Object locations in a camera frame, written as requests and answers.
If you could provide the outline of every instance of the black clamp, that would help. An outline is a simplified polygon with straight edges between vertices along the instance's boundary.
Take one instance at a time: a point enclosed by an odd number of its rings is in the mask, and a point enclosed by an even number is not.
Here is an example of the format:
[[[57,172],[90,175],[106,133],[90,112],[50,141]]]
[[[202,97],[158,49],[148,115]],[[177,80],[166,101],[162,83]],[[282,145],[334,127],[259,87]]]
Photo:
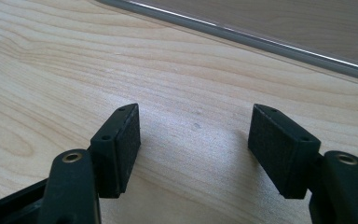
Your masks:
[[[88,150],[63,152],[48,179],[1,199],[0,223],[101,223],[99,198],[126,191],[140,145],[138,105],[122,106],[91,138]]]
[[[358,157],[319,154],[321,141],[279,110],[255,105],[248,148],[286,199],[312,192],[313,223],[358,223]]]

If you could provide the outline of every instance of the light wood grain surface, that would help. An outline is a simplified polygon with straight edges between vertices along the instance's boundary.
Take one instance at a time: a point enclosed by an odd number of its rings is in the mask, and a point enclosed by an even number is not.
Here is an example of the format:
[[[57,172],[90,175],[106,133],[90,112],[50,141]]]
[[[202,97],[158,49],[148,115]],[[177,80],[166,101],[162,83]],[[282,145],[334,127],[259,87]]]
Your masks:
[[[358,80],[93,1],[0,1],[0,198],[130,103],[142,146],[103,223],[310,223],[247,149],[254,103],[358,156]]]

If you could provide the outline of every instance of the black mechanical arm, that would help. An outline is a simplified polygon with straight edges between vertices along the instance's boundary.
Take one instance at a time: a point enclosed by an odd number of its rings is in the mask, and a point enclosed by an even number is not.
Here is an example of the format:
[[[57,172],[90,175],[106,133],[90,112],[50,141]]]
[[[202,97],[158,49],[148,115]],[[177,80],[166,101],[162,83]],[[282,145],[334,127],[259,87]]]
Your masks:
[[[141,145],[139,108],[116,110],[85,149],[57,156],[48,179],[0,200],[0,224],[99,224],[100,198],[126,191]]]
[[[286,199],[312,192],[313,223],[358,223],[358,157],[319,154],[321,141],[279,110],[255,105],[248,148]]]
[[[0,224],[101,223],[99,198],[124,193],[141,145],[138,105],[114,112],[87,150],[55,158],[48,179],[0,200]],[[313,223],[358,223],[358,157],[319,154],[321,141],[279,110],[255,105],[248,148],[286,199],[312,192]]]

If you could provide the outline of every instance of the gray metal edge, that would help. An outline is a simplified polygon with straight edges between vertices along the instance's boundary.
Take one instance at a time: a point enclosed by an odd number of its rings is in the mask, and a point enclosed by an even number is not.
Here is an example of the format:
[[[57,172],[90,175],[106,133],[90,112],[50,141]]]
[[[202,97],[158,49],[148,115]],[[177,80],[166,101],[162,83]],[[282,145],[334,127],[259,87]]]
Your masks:
[[[181,25],[208,35],[215,35],[253,48],[262,49],[303,63],[309,63],[347,76],[358,78],[358,65],[343,62],[321,54],[312,53],[303,49],[294,48],[253,35],[246,35],[232,30],[224,29],[207,22],[181,17],[157,8],[142,6],[123,0],[97,0],[108,6],[119,7],[128,11],[146,15],[162,21]]]

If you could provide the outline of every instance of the metal grommet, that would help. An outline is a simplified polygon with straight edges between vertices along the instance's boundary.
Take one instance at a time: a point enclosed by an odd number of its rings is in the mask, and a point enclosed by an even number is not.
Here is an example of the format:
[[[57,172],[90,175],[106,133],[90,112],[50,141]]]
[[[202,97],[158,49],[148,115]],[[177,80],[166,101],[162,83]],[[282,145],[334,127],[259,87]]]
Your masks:
[[[81,160],[82,157],[83,157],[83,155],[81,153],[73,152],[73,153],[69,153],[69,154],[65,155],[62,158],[62,161],[66,162],[66,163],[70,163],[70,162],[79,161],[79,160]]]
[[[357,164],[357,160],[354,157],[347,156],[345,154],[338,154],[337,159],[340,162],[348,164],[348,165],[356,165]]]

